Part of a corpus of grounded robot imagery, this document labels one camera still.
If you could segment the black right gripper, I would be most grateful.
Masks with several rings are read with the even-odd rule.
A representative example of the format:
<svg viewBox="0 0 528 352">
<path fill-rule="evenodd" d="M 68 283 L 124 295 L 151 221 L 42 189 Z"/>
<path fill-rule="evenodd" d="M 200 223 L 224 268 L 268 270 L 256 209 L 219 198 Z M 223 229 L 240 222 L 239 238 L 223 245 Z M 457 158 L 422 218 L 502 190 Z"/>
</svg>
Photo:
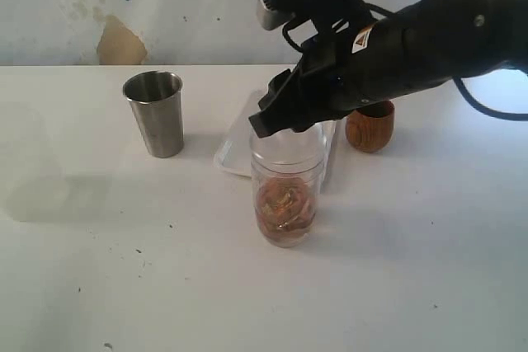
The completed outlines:
<svg viewBox="0 0 528 352">
<path fill-rule="evenodd" d="M 304 52 L 294 70 L 286 69 L 271 79 L 258 102 L 260 110 L 249 117 L 258 138 L 286 129 L 304 132 L 371 103 L 365 75 L 356 68 L 359 62 L 352 59 L 348 37 L 316 35 L 301 49 Z"/>
</svg>

